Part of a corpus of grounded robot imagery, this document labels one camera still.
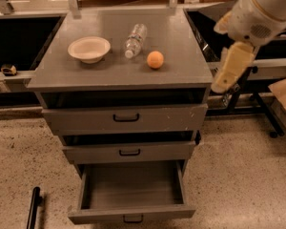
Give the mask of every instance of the white bowl rim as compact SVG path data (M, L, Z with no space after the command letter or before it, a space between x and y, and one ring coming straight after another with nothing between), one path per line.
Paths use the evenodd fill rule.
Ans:
M88 56L88 55L87 55L87 57L85 57L85 56L84 56L84 57L83 57L83 56L81 56L81 57L76 56L77 53L73 53L73 52L72 52L72 49L74 48L74 46L76 46L76 44L78 44L78 43L80 43L80 42L82 42L82 41L87 41L87 40L88 40L88 41L96 40L96 41L102 41L102 42L104 42L105 47L106 47L106 50L104 50L103 53L100 53L100 54L99 54L98 56L96 56L96 57L90 57L90 56ZM104 56L110 49L111 49L111 43L110 43L108 40L106 40L105 38L103 38L103 37L98 37L98 36L86 36L86 37L82 37L82 38L79 38L79 39L73 41L73 42L68 46L68 53L69 53L70 56L72 56L72 57L74 57L74 58L87 60L87 59L96 59L96 58L98 58L98 57L102 57L102 56Z

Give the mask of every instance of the bottle cap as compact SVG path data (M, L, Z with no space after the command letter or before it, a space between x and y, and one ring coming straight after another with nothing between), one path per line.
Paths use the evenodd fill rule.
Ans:
M126 51L125 51L125 56L126 56L127 58L132 58L132 57L133 57L133 51L131 51L131 50L126 50Z

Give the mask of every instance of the drawer handle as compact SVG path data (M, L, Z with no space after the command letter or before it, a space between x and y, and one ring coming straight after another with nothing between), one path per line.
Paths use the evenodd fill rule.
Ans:
M118 116L117 114L113 115L113 120L115 122L135 122L140 118L140 114L136 114L135 116Z
M132 223L132 224L142 223L143 222L143 215L141 215L141 219L140 220L128 220L128 219L126 219L125 216L123 216L123 222L124 223Z
M122 151L122 150L119 150L118 153L121 155L121 156L139 156L141 154L141 150L138 149L137 151L135 152L126 152L126 151Z

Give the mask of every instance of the black pole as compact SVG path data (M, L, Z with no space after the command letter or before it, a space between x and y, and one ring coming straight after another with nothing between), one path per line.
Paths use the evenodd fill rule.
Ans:
M273 125L273 127L275 128L276 132L280 135L280 136L284 136L284 131L281 129L281 127L279 126L279 124L277 123L275 117L272 115L272 113L270 112L270 110L268 109L268 106L264 103L263 99L260 97L260 95L258 93L254 93L254 97L257 101L257 103L260 105L260 107L263 109L264 113L266 114L266 116L268 117L270 123Z
M29 212L27 229L34 229L35 228L37 207L42 201L42 198L39 196L39 194L40 194L40 188L35 187L32 190L31 207L30 207L30 212Z

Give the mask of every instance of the plastic water bottle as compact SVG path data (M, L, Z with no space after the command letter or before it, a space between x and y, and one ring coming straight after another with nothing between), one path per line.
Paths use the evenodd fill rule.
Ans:
M132 33L125 42L125 56L127 58L136 57L142 50L143 43L147 36L147 27L144 24L136 24Z

